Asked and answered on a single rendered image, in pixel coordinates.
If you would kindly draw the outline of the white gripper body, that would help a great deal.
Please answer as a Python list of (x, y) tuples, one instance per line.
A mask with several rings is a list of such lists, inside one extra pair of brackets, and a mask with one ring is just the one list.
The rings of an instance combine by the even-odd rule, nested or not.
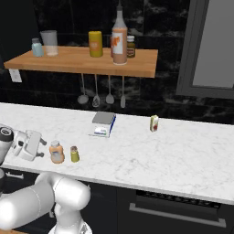
[(27, 161), (33, 161), (37, 156), (38, 146), (41, 140), (41, 133), (36, 131), (26, 131), (26, 140), (19, 156)]

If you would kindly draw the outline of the orange condiment bottle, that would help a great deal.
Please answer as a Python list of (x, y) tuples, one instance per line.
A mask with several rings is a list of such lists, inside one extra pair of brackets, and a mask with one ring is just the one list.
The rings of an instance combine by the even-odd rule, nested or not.
[(61, 164), (64, 162), (65, 155), (63, 153), (63, 147), (60, 145), (58, 140), (51, 142), (49, 147), (50, 158), (54, 164)]

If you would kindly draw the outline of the pale blue shaker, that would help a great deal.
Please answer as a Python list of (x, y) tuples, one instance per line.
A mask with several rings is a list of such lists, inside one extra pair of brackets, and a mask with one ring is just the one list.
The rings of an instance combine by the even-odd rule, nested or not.
[(43, 50), (42, 45), (37, 37), (32, 39), (32, 51), (33, 51), (33, 55), (35, 57), (43, 57), (44, 56), (44, 50)]

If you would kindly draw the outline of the tall orange sauce bottle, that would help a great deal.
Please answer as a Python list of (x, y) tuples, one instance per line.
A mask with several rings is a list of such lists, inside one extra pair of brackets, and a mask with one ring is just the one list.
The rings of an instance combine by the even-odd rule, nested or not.
[(127, 63), (127, 26), (122, 15), (122, 5), (117, 5), (117, 16), (112, 28), (112, 56), (114, 65)]

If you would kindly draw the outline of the hanging metal ladle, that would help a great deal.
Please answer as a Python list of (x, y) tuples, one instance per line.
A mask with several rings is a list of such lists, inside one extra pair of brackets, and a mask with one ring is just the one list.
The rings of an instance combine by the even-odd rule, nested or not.
[(82, 79), (82, 88), (83, 88), (83, 94), (78, 97), (78, 103), (79, 104), (85, 104), (89, 101), (88, 95), (85, 93), (85, 84), (84, 84), (84, 75), (81, 73), (81, 79)]

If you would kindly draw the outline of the white kitchen scale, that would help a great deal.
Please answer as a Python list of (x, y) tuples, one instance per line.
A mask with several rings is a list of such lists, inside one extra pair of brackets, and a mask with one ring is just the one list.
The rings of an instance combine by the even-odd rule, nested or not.
[(96, 112), (91, 125), (89, 135), (109, 138), (116, 120), (113, 112)]

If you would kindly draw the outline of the black cupboard door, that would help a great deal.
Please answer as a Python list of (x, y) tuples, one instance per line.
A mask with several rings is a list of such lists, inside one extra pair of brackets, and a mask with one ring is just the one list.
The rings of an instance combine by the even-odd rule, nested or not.
[(92, 234), (117, 234), (116, 188), (83, 181), (90, 188), (90, 202), (81, 211)]

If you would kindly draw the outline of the hanging metal spatula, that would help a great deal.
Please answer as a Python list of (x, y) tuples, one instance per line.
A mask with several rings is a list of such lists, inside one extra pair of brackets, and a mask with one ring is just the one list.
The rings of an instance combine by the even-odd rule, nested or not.
[(122, 76), (122, 97), (121, 97), (121, 107), (125, 108), (125, 103), (126, 103), (126, 99), (125, 99), (125, 95), (124, 95), (124, 76)]

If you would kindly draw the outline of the clear glass jar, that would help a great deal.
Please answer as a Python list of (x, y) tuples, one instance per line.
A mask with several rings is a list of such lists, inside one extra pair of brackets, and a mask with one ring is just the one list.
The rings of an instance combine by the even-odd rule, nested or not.
[(43, 44), (48, 56), (57, 56), (58, 50), (58, 37), (56, 30), (44, 30), (40, 32)]

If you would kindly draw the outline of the yellow canister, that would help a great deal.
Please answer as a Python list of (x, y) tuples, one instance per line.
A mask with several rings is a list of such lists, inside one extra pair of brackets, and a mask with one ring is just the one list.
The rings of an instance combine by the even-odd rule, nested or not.
[(89, 32), (90, 55), (94, 58), (102, 56), (102, 33), (101, 31)]

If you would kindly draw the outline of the brown jar with white lid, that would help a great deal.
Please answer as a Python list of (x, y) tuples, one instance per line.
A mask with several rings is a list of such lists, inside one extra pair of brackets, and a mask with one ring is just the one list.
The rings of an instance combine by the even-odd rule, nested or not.
[(127, 37), (127, 57), (134, 58), (135, 57), (135, 43), (134, 36)]

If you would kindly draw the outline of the black dishwasher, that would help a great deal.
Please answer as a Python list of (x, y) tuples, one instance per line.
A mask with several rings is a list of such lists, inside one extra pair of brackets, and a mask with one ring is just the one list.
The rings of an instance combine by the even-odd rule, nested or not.
[[(234, 206), (199, 198), (181, 197), (137, 189), (117, 189), (118, 234), (234, 234)], [(213, 227), (129, 210), (129, 205), (193, 218), (226, 220), (227, 227)]]

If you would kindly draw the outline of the grey framed window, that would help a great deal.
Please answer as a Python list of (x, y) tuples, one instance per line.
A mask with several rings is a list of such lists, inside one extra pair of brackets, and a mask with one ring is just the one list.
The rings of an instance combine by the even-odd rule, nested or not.
[(234, 100), (234, 0), (191, 0), (178, 95)]

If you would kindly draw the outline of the white wall socket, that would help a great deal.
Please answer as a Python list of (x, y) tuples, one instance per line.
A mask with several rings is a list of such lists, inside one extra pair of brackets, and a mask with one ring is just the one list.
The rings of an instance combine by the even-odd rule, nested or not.
[(20, 76), (20, 72), (18, 69), (10, 69), (9, 73), (10, 73), (10, 76), (11, 76), (11, 79), (13, 82), (21, 82), (22, 81), (21, 76)]

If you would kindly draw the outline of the wooden wall shelf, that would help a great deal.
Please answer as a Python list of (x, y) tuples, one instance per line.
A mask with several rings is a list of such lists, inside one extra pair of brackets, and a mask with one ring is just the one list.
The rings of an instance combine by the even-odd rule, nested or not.
[(12, 58), (4, 63), (6, 69), (83, 73), (111, 76), (153, 78), (155, 76), (158, 51), (136, 49), (136, 56), (129, 58), (126, 65), (114, 65), (109, 48), (103, 56), (93, 58), (86, 47), (58, 47), (58, 55), (34, 57), (32, 51)]

